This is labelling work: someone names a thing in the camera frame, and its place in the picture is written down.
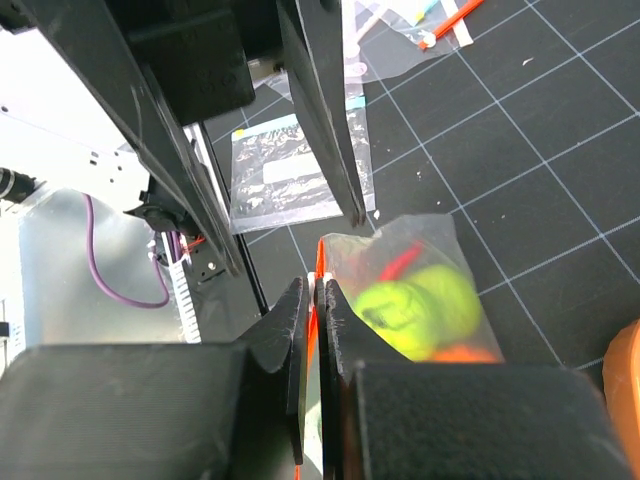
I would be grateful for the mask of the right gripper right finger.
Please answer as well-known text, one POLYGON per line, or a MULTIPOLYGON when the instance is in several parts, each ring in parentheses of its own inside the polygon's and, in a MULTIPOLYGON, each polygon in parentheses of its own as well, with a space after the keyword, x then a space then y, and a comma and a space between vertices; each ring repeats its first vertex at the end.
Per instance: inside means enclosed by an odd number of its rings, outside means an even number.
POLYGON ((629 479, 603 398, 549 365, 414 363, 315 286, 327 479, 629 479))

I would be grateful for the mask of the green apple top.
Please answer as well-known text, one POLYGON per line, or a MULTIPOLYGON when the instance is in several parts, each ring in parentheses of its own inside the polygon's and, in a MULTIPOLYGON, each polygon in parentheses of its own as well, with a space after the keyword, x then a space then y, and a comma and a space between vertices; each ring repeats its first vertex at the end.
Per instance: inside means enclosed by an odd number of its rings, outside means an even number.
POLYGON ((352 310, 412 361, 427 360, 438 348, 471 336, 484 317, 468 278, 443 264, 405 280, 372 285, 355 299, 352 310))

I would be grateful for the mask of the orange zipper clear bag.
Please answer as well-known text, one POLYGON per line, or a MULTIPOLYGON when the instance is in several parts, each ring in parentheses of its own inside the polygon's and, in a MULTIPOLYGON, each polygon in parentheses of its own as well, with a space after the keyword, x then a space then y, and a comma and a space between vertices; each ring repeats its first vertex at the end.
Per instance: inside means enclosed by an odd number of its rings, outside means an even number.
POLYGON ((327 479, 500 479, 487 405, 504 359, 449 215, 318 244, 305 453, 327 479))

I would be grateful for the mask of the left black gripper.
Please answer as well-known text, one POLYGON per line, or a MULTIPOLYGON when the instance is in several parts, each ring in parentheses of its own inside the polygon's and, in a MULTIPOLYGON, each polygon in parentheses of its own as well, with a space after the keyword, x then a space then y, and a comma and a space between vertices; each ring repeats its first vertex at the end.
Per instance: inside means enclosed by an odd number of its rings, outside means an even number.
POLYGON ((341 212, 353 227, 364 223, 338 1, 127 0, 109 8, 103 1, 22 1, 19 8, 234 276, 242 272, 242 257, 227 214, 179 123, 250 105, 249 62, 278 52, 281 30, 299 125, 341 212))

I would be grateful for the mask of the peach fruit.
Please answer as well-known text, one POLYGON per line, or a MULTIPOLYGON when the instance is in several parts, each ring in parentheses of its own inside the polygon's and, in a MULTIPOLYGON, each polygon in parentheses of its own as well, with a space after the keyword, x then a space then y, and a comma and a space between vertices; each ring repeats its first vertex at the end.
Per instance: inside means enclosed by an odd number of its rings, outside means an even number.
POLYGON ((447 349, 438 350, 431 357, 431 361, 438 363, 501 363, 502 359, 491 351, 468 345, 455 345, 447 349))

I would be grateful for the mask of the red chili pepper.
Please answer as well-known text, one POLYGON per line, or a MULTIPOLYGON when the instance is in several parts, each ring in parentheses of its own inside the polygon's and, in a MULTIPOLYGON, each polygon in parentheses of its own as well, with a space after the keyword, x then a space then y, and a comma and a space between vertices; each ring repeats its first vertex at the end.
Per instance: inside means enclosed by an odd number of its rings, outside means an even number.
POLYGON ((384 267, 378 277, 378 280, 380 282, 385 282, 395 281, 401 278, 404 272, 421 255, 422 250, 422 244, 416 243, 412 245, 384 267))

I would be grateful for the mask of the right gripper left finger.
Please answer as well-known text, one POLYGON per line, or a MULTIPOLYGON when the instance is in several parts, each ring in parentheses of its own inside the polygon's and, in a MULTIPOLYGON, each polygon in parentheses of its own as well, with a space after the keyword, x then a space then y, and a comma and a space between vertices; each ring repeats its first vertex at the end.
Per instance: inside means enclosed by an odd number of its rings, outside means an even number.
POLYGON ((50 345, 1 379, 5 479, 291 479, 309 286, 225 343, 50 345))

